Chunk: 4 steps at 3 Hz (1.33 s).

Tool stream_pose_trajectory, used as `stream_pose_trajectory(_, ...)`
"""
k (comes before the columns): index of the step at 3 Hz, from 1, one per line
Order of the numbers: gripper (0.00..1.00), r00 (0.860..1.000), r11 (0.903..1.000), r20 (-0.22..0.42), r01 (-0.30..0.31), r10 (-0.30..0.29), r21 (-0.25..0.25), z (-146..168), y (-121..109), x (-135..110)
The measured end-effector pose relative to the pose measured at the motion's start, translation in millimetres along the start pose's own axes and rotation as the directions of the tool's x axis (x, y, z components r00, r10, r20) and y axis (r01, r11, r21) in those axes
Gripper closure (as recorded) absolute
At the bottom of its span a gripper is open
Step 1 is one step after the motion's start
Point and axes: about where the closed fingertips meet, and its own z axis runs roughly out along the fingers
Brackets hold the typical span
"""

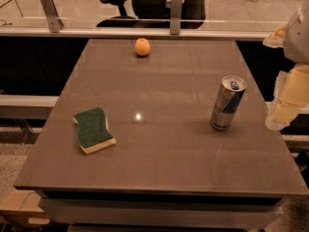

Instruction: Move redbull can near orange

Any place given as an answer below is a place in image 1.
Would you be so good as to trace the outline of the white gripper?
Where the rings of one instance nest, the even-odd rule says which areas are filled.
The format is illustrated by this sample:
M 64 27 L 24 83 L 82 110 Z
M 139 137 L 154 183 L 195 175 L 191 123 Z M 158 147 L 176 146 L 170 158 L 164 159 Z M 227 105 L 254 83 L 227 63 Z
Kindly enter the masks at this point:
M 269 34 L 263 45 L 284 46 L 285 57 L 296 64 L 289 72 L 280 71 L 275 80 L 274 99 L 269 104 L 266 127 L 280 131 L 287 127 L 309 104 L 309 0 L 296 10 L 288 24 Z

